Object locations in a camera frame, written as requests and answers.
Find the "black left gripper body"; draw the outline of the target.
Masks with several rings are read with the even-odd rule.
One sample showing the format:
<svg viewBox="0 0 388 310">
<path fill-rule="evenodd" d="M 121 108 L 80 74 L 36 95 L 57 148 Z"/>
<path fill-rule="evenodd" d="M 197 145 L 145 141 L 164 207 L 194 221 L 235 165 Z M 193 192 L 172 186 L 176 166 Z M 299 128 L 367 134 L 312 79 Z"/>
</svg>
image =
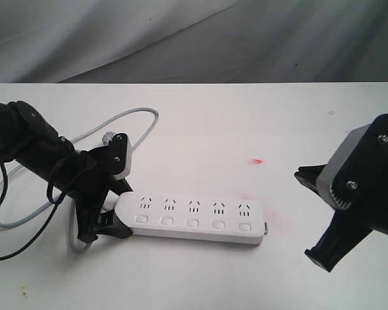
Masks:
<svg viewBox="0 0 388 310">
<path fill-rule="evenodd" d="M 50 151 L 50 203 L 59 205 L 66 196 L 74 200 L 111 191 L 109 144 L 77 151 L 68 140 L 59 138 Z"/>
</svg>

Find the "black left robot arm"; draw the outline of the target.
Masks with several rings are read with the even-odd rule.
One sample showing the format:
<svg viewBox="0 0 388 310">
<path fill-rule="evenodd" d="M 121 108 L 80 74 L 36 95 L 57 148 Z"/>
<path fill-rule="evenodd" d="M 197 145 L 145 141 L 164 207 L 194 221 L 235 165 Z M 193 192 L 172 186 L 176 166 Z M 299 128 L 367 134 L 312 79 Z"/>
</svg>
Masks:
<svg viewBox="0 0 388 310">
<path fill-rule="evenodd" d="M 49 200 L 54 189 L 74 200 L 82 242 L 91 243 L 100 234 L 121 239 L 132 235 L 114 211 L 101 211 L 109 192 L 132 190 L 125 179 L 131 161 L 125 133 L 115 134 L 105 146 L 76 150 L 28 103 L 0 103 L 0 160 L 16 161 L 47 181 Z"/>
</svg>

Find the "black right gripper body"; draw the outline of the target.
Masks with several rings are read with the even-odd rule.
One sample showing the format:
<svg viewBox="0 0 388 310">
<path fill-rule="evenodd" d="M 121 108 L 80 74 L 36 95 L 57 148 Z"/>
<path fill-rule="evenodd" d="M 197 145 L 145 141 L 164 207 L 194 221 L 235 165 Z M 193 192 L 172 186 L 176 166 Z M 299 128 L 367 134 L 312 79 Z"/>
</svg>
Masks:
<svg viewBox="0 0 388 310">
<path fill-rule="evenodd" d="M 345 211 L 356 222 L 388 235 L 388 114 L 370 123 L 338 180 L 343 177 L 358 182 L 352 194 L 343 195 L 353 199 Z"/>
</svg>

